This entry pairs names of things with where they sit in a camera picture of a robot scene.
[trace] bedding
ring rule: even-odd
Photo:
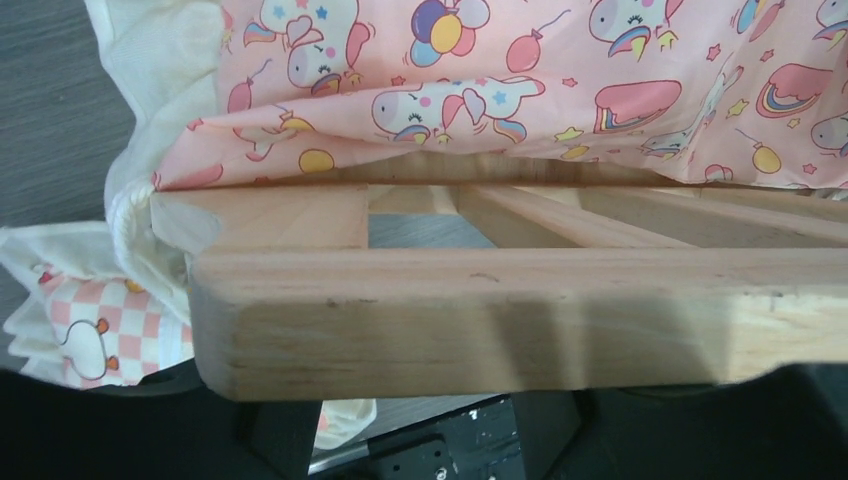
[[[224,0],[216,113],[157,189],[423,149],[848,181],[848,1]]]
[[[0,264],[30,293],[3,322],[24,375],[77,389],[133,386],[194,356],[190,325],[115,265],[104,222],[0,230]],[[324,402],[315,447],[341,446],[376,415],[373,399]]]

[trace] wooden crib rail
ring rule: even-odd
[[[281,186],[156,194],[198,368],[237,400],[732,382],[848,361],[848,205],[754,189]],[[368,249],[368,213],[498,249]]]

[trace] pink checkered fabric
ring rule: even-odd
[[[160,369],[162,304],[123,278],[81,280],[46,267],[39,280],[65,356],[68,386],[135,385]],[[191,328],[179,332],[180,359],[192,356]]]

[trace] yellow balloon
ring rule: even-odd
[[[301,153],[299,164],[303,173],[326,172],[335,166],[332,155],[317,149],[309,149]]]
[[[780,157],[769,147],[759,147],[754,152],[754,166],[763,173],[777,173],[780,170]]]
[[[299,117],[292,117],[284,120],[282,126],[283,128],[291,130],[315,130],[309,122]]]
[[[584,153],[586,153],[588,151],[589,151],[589,147],[587,147],[585,145],[572,147],[572,148],[569,148],[567,152],[562,154],[562,159],[563,160],[571,160],[573,158],[579,157],[580,155],[583,155]]]
[[[453,50],[462,36],[462,22],[456,15],[445,15],[436,20],[430,30],[430,46],[433,50],[445,54]]]

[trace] wood grain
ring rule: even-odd
[[[644,188],[585,188],[580,206],[699,247],[844,247],[848,225]]]
[[[438,185],[370,185],[370,213],[456,215],[447,187]]]
[[[278,184],[316,183],[457,185],[463,183],[675,186],[654,172],[611,164],[507,157],[494,153],[414,152],[341,170],[301,175]]]
[[[803,217],[848,223],[848,202],[797,195],[792,191],[767,191],[751,188],[701,188],[701,198],[749,207],[791,213]]]
[[[456,190],[459,213],[502,248],[691,247],[512,187],[475,185]]]
[[[158,193],[153,231],[193,255],[215,248],[367,248],[365,185]]]
[[[843,252],[210,250],[197,362],[236,400],[739,381],[848,361]]]

